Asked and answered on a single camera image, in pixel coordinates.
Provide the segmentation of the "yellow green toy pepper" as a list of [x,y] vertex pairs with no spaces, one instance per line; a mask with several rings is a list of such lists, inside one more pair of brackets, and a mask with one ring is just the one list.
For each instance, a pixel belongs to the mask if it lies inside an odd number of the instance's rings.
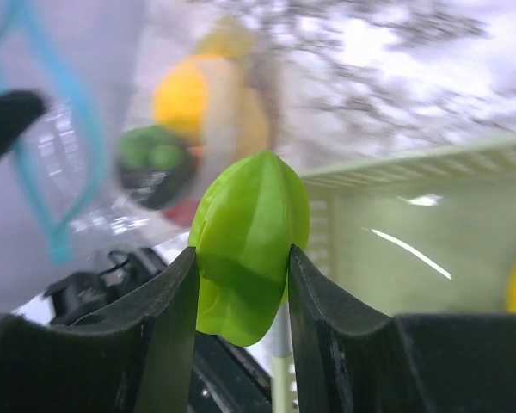
[[247,55],[255,43],[254,32],[230,15],[219,18],[212,30],[196,44],[196,54],[213,54],[228,59]]

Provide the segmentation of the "orange yellow toy fruit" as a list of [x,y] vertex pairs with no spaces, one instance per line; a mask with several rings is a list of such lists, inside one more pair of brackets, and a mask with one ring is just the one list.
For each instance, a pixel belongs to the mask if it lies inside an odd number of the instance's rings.
[[164,74],[151,99],[152,119],[190,146],[205,144],[206,127],[236,128],[236,155],[269,146],[270,121],[257,89],[228,58],[205,53],[180,60]]

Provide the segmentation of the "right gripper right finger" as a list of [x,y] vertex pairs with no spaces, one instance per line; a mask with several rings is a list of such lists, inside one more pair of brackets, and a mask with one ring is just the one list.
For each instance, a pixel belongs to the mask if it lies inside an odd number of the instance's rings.
[[516,314],[390,317],[297,246],[289,311],[303,412],[516,412]]

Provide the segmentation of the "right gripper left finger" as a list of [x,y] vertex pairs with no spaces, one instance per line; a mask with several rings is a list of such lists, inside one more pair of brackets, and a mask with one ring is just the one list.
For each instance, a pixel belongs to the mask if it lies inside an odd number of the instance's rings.
[[183,412],[199,273],[193,248],[72,326],[0,313],[0,412]]

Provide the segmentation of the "clear zip top bag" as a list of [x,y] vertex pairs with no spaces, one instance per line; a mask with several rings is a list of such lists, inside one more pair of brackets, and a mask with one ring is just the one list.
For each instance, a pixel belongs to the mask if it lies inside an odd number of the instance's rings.
[[[46,102],[45,113],[0,160],[0,270],[49,268],[166,238],[159,225],[163,210],[143,209],[120,188],[118,143],[128,130],[157,125],[151,114],[156,86],[180,60],[198,55],[197,41],[224,15],[254,32],[249,53],[230,60],[261,94],[272,138],[273,42],[241,7],[216,1],[0,1],[0,93],[28,89]],[[234,126],[224,132],[207,126],[204,145],[186,145],[197,171],[182,201],[197,200],[239,157]]]

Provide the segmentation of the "dark purple toy mangosteen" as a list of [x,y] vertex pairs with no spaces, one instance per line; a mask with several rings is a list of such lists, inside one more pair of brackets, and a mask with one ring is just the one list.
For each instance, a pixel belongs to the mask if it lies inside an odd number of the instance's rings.
[[166,210],[180,203],[191,188],[197,158],[184,139],[158,125],[122,134],[115,168],[120,188],[143,209]]

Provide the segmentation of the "green toy pepper slice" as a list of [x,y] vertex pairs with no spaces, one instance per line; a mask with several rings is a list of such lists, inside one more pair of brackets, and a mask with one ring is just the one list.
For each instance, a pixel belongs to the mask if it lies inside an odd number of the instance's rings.
[[222,172],[188,237],[200,276],[197,331],[239,347],[259,342],[286,302],[290,250],[309,235],[307,190],[278,155],[262,151]]

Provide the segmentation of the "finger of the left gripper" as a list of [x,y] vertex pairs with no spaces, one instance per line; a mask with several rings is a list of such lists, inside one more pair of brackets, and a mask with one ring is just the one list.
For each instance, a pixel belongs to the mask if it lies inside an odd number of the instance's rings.
[[0,93],[0,159],[45,111],[45,100],[33,90]]

